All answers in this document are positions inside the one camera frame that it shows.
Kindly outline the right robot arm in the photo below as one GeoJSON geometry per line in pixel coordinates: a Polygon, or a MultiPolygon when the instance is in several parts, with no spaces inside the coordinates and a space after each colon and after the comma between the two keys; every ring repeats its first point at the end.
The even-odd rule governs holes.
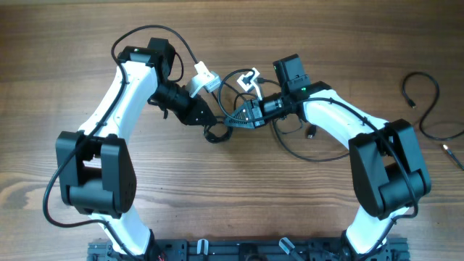
{"type": "Polygon", "coordinates": [[[353,258],[365,260],[386,243],[392,226],[414,218],[431,179],[413,126],[370,116],[344,101],[327,83],[312,83],[298,54],[273,62],[281,92],[246,101],[225,125],[259,128],[290,114],[322,128],[349,151],[360,208],[344,239],[353,258]]]}

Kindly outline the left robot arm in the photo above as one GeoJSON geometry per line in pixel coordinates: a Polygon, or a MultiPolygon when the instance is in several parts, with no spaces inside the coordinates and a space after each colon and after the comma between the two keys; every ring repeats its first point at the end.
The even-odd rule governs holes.
{"type": "Polygon", "coordinates": [[[196,75],[179,86],[168,78],[176,54],[161,38],[151,38],[146,48],[125,47],[95,112],[78,131],[61,132],[56,142],[62,201],[105,230],[120,260],[166,258],[133,206],[137,180],[128,142],[144,105],[173,112],[184,125],[217,122],[199,91],[214,91],[220,85],[218,74],[196,62],[196,75]]]}

